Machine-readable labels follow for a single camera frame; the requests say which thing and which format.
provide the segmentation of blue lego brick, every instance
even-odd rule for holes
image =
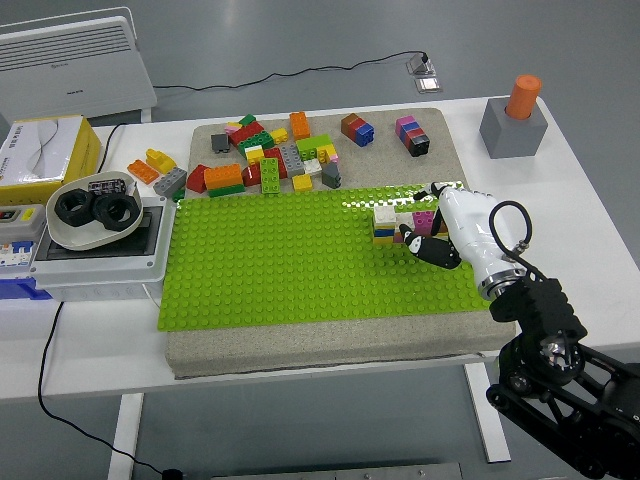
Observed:
[[[402,143],[404,143],[405,139],[407,138],[407,132],[410,132],[411,130],[416,130],[420,128],[420,125],[418,125],[418,122],[411,122],[411,123],[407,123],[406,125],[402,126],[402,129],[400,130],[400,140],[402,140]]]
[[[171,197],[187,183],[187,172],[173,167],[169,173],[153,185],[153,190],[162,197]]]
[[[393,234],[395,233],[395,230],[393,228],[391,229],[378,229],[378,230],[374,230],[373,231],[373,236],[374,237],[393,237]]]
[[[365,123],[356,130],[356,145],[364,147],[365,145],[373,142],[373,127]]]

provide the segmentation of gray box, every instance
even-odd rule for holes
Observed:
[[[536,154],[547,120],[536,104],[526,120],[505,113],[509,98],[490,98],[480,124],[480,135],[491,158],[531,157]]]

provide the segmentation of pink lego brick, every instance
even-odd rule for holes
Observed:
[[[413,115],[407,115],[406,117],[400,117],[396,120],[396,135],[400,136],[402,132],[402,126],[407,125],[408,123],[415,122],[416,119],[413,118]]]

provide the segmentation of green lego brick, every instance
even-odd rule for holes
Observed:
[[[375,204],[420,186],[180,202],[158,320],[163,331],[487,309],[471,266],[444,270],[402,244],[373,245]]]
[[[244,151],[249,147],[257,147],[258,145],[261,145],[264,149],[272,148],[275,145],[275,141],[269,132],[260,132],[240,142],[238,151],[244,158],[247,158]]]
[[[256,121],[256,117],[254,117],[253,115],[245,115],[242,120],[240,120],[238,123],[240,125],[242,125],[243,127],[246,127],[247,125],[249,125],[251,122],[255,122]]]
[[[311,160],[318,158],[318,147],[330,145],[331,137],[328,134],[318,135],[317,137],[303,138],[296,140],[296,146],[302,160]]]
[[[223,195],[231,195],[232,193],[240,193],[244,192],[244,185],[231,185],[230,187],[222,187],[222,188],[214,188],[213,190],[208,190],[208,194],[211,198],[221,197]]]
[[[185,192],[185,189],[184,189],[184,188],[181,188],[180,190],[178,190],[176,193],[174,193],[174,194],[171,196],[171,199],[172,199],[175,203],[178,203],[180,200],[182,200],[182,199],[184,198],[184,192]]]
[[[262,184],[262,193],[280,193],[277,158],[260,160],[260,183]]]

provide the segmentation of orange lego brick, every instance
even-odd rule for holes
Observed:
[[[242,169],[240,164],[232,163],[210,168],[204,172],[204,183],[207,190],[242,185]]]
[[[304,112],[290,113],[289,120],[291,121],[291,131],[294,140],[302,140],[303,138],[309,138],[311,136],[307,115]]]
[[[133,176],[139,178],[147,185],[149,185],[151,182],[153,182],[156,178],[160,176],[160,174],[157,171],[155,171],[149,165],[144,163],[142,160],[136,160],[135,162],[133,162],[131,165],[127,167],[127,170],[129,170],[129,172]]]

